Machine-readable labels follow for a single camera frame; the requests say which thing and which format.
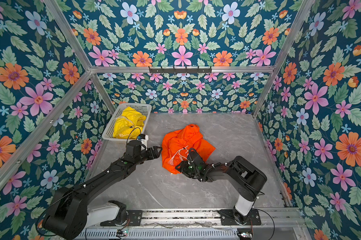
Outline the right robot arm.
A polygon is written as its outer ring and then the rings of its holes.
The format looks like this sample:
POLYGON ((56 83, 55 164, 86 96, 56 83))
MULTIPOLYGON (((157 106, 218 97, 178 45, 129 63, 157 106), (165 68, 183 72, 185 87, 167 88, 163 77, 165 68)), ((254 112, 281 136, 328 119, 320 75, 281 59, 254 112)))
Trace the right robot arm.
POLYGON ((241 156, 227 163, 207 164, 194 149, 188 151, 187 160, 179 163, 175 169, 190 179, 201 183, 226 180, 238 192, 238 200, 233 207, 233 219, 244 225, 250 220, 250 211, 267 182, 266 175, 241 156))

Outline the orange shorts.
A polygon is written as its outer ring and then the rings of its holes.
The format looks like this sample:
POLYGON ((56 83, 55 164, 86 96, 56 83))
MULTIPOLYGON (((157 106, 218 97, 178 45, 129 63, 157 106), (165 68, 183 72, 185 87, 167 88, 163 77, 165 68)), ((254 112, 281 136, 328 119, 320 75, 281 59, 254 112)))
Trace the orange shorts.
POLYGON ((199 126, 195 124, 166 134, 161 147, 162 167, 172 174, 179 174, 175 167, 187 160, 190 149, 195 149, 204 162, 215 151, 215 147, 204 139, 199 126))

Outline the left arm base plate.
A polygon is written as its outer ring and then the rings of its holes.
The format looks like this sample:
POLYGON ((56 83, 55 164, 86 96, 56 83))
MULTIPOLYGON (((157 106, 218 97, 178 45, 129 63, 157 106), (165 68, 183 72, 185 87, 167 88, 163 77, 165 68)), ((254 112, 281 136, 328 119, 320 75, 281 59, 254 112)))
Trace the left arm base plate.
POLYGON ((100 223, 102 227, 136 227, 140 226, 142 210, 122 210, 114 220, 100 223))

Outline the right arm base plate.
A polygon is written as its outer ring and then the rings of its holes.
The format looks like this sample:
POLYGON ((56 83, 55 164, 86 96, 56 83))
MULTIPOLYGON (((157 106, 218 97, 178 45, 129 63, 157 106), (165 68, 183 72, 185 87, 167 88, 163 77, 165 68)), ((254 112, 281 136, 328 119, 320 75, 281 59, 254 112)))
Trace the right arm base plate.
POLYGON ((240 214, 235 209, 219 210, 221 224, 223 226, 260 226, 261 219, 259 211, 251 209, 250 212, 245 216, 240 214))

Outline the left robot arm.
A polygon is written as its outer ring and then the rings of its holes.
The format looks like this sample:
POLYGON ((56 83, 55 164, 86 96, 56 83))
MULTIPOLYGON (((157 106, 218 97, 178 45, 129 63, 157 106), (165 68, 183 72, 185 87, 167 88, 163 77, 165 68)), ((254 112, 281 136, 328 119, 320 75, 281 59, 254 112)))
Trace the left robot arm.
POLYGON ((42 227, 66 240, 75 239, 88 226, 88 205, 109 187, 126 179, 137 165, 158 159, 161 151, 159 146, 147 148, 139 140, 130 141, 122 157, 106 170, 82 184, 56 191, 45 211, 42 227))

